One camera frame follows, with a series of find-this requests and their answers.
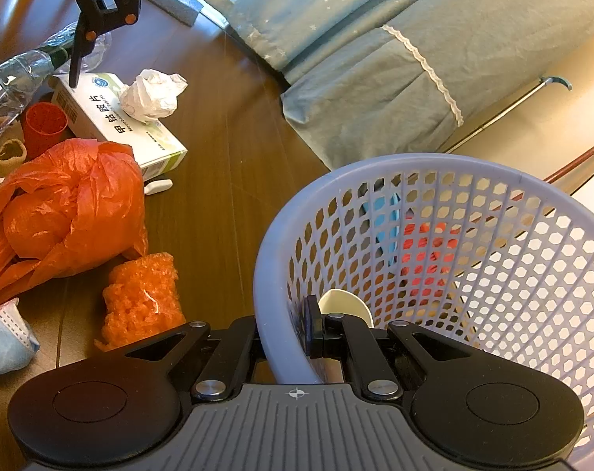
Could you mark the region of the clear crushed plastic bottle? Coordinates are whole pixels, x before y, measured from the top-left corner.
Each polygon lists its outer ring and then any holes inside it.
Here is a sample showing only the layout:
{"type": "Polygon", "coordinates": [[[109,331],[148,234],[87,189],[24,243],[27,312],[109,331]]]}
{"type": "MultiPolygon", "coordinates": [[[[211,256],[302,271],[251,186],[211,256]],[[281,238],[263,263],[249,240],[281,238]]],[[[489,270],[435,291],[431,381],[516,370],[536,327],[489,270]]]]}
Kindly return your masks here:
{"type": "Polygon", "coordinates": [[[76,23],[48,37],[35,49],[0,64],[0,135],[31,102],[52,75],[67,75],[76,23]]]}

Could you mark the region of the beige sock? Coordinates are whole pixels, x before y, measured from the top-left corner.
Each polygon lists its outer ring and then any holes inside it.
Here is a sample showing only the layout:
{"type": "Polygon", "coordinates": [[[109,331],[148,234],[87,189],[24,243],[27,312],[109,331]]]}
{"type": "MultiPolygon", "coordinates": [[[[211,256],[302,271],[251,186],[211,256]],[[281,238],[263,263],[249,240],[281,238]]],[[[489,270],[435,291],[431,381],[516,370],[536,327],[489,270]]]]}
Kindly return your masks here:
{"type": "Polygon", "coordinates": [[[7,177],[27,159],[25,144],[18,138],[11,138],[0,145],[0,177],[7,177]]]}

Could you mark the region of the small white capsule object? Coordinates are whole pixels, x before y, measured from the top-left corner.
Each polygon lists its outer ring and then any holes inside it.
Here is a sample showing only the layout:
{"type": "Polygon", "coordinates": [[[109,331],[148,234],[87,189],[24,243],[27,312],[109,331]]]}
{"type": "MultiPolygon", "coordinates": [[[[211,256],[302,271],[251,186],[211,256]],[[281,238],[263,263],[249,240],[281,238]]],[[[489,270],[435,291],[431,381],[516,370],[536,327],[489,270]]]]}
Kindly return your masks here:
{"type": "Polygon", "coordinates": [[[146,196],[152,196],[160,194],[161,192],[166,192],[166,190],[171,189],[172,187],[173,181],[170,179],[155,180],[148,182],[144,186],[144,194],[146,196]]]}

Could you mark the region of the teal blue bed quilt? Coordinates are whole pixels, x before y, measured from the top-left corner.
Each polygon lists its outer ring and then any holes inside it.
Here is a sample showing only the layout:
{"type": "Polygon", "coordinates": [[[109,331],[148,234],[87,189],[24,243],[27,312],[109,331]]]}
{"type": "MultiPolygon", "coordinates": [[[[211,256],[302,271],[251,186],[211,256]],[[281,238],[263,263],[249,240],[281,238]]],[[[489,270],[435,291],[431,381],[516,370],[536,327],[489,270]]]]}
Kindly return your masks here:
{"type": "Polygon", "coordinates": [[[594,35],[594,0],[203,0],[329,168],[432,152],[594,35]]]}

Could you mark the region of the reddish brown curved rod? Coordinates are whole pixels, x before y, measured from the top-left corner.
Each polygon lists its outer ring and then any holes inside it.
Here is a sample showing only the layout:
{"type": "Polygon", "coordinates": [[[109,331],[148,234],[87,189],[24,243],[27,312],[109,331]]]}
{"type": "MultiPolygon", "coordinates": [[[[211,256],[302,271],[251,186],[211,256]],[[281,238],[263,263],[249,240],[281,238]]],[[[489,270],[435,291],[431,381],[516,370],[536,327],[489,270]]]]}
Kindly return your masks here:
{"type": "Polygon", "coordinates": [[[566,174],[571,173],[577,167],[579,167],[584,162],[588,161],[591,157],[594,156],[594,146],[587,151],[583,152],[576,159],[573,159],[568,164],[561,167],[559,170],[554,171],[554,173],[550,174],[546,177],[545,182],[548,184],[554,184],[555,182],[559,181],[562,177],[565,177],[566,174]]]}

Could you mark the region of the white cup inside basket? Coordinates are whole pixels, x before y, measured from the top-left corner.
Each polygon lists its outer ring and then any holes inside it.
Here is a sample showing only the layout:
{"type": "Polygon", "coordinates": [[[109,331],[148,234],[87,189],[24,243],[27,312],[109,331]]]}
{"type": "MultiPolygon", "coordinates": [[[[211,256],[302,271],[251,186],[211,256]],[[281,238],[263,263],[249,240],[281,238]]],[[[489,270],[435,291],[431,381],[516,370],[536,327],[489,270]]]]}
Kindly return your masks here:
{"type": "Polygon", "coordinates": [[[361,318],[368,327],[374,327],[372,313],[366,303],[350,291],[330,289],[318,301],[323,315],[343,314],[361,318]]]}

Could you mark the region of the blue white face mask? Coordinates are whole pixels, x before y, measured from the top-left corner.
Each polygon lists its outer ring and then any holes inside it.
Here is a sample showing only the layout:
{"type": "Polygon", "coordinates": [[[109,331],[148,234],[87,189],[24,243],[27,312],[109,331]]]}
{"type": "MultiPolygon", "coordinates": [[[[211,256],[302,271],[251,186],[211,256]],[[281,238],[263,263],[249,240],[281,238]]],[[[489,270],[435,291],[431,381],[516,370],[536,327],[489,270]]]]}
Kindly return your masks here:
{"type": "Polygon", "coordinates": [[[24,369],[40,349],[18,303],[19,299],[14,298],[0,305],[0,375],[24,369]]]}

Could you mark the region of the white paper ball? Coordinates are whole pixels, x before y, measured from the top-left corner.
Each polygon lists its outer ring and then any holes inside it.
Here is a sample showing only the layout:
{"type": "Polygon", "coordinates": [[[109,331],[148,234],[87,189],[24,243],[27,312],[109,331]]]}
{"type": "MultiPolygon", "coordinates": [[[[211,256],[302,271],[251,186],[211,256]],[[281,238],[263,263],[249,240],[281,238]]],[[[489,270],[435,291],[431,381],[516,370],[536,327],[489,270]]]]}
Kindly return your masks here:
{"type": "Polygon", "coordinates": [[[119,95],[122,109],[142,123],[154,123],[173,114],[178,97],[188,87],[179,73],[166,75],[155,69],[143,69],[134,82],[119,95]]]}

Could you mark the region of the red plastic cup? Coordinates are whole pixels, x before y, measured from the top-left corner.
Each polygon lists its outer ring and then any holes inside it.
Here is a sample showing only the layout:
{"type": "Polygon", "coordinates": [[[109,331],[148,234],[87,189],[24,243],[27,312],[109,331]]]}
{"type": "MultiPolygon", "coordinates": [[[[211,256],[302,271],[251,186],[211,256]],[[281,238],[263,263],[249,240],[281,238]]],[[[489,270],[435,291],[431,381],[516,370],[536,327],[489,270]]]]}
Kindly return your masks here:
{"type": "Polygon", "coordinates": [[[35,159],[63,139],[68,118],[58,105],[51,102],[35,103],[22,117],[22,133],[27,159],[35,159]]]}

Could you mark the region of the lavender perforated plastic basket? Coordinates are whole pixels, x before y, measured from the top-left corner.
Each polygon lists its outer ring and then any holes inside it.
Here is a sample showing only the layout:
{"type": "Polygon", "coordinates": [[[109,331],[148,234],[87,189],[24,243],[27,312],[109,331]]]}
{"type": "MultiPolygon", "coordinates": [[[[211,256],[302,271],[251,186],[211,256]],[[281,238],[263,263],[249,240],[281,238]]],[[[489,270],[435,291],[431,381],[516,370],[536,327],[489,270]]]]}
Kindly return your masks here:
{"type": "Polygon", "coordinates": [[[377,157],[288,201],[255,264],[255,319],[281,383],[316,384],[306,297],[337,288],[376,327],[406,320],[545,372],[577,393],[570,460],[594,470],[594,214],[536,177],[449,154],[377,157]]]}

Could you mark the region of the orange bubble wrap piece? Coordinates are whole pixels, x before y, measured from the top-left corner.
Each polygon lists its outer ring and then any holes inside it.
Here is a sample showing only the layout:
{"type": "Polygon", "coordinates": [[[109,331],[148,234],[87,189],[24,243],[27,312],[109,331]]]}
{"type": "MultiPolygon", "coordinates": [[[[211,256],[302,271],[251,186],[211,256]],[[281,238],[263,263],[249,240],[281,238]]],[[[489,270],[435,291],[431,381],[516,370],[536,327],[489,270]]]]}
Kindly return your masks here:
{"type": "Polygon", "coordinates": [[[175,261],[165,252],[116,266],[102,292],[107,315],[95,347],[112,351],[185,324],[177,279],[175,261]]]}

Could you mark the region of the white green medicine box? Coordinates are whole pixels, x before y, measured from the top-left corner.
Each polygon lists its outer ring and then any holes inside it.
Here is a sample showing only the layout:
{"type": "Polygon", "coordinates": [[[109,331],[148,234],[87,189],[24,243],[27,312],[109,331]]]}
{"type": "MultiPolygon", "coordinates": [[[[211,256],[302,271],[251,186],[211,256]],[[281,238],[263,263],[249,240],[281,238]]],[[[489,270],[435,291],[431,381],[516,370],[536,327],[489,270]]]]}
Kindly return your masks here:
{"type": "Polygon", "coordinates": [[[85,72],[75,88],[68,85],[67,75],[51,81],[51,102],[66,114],[70,131],[80,138],[131,147],[144,180],[174,170],[188,153],[163,123],[142,123],[126,114],[119,102],[124,83],[113,73],[85,72]]]}

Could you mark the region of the orange plastic bag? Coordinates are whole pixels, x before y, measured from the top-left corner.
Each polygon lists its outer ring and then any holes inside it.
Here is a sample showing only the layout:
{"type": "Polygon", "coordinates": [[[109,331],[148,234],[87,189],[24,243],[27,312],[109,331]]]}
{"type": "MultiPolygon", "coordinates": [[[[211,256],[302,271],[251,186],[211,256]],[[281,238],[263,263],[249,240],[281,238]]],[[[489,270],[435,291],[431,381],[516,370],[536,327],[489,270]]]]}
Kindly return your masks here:
{"type": "Polygon", "coordinates": [[[0,184],[0,304],[147,250],[144,181],[127,145],[67,139],[0,184]]]}

